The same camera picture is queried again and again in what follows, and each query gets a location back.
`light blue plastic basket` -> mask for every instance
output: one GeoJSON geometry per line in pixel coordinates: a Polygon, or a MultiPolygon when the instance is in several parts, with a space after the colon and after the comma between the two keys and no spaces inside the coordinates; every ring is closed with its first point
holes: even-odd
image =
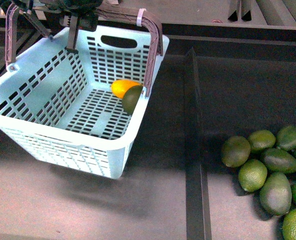
{"type": "MultiPolygon", "coordinates": [[[[110,87],[116,79],[143,82],[150,33],[80,30],[78,54],[65,50],[68,33],[41,39],[0,77],[0,129],[38,160],[117,179],[149,97],[144,88],[129,116],[110,87]],[[101,36],[133,39],[137,47],[106,45],[101,36]]],[[[168,44],[163,36],[163,56],[168,44]]],[[[152,84],[162,60],[156,57],[152,84]]]]}

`pile of avocados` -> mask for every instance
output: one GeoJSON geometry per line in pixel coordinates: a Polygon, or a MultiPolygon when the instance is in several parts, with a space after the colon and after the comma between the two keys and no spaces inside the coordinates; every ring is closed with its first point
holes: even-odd
{"type": "Polygon", "coordinates": [[[238,180],[246,192],[260,191],[260,204],[269,214],[285,215],[283,237],[296,240],[296,183],[289,182],[296,173],[296,126],[285,126],[276,136],[265,129],[247,139],[232,136],[221,157],[227,167],[240,168],[238,180]]]}

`basket slot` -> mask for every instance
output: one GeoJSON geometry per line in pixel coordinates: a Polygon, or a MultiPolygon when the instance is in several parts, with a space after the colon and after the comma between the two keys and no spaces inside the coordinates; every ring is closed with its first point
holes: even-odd
{"type": "Polygon", "coordinates": [[[110,175],[106,151],[87,146],[83,148],[69,146],[46,136],[24,135],[15,129],[2,128],[2,130],[42,161],[103,176],[110,175]]]}
{"type": "Polygon", "coordinates": [[[109,91],[94,89],[65,129],[111,140],[125,133],[130,119],[119,98],[109,91]]]}
{"type": "Polygon", "coordinates": [[[149,51],[117,51],[103,48],[94,37],[87,39],[95,81],[112,84],[116,79],[131,79],[143,83],[149,51]]]}

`black metal bar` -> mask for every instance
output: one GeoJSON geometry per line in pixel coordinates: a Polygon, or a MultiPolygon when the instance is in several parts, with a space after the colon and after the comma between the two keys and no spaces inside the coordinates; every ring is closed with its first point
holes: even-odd
{"type": "Polygon", "coordinates": [[[201,122],[196,55],[189,51],[184,82],[186,219],[188,240],[211,240],[207,172],[202,164],[201,122]]]}

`gray table surface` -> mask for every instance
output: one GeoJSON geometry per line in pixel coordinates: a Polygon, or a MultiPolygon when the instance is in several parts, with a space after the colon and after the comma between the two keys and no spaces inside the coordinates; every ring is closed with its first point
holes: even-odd
{"type": "Polygon", "coordinates": [[[0,240],[186,239],[182,78],[171,64],[118,180],[35,160],[0,131],[0,240]]]}

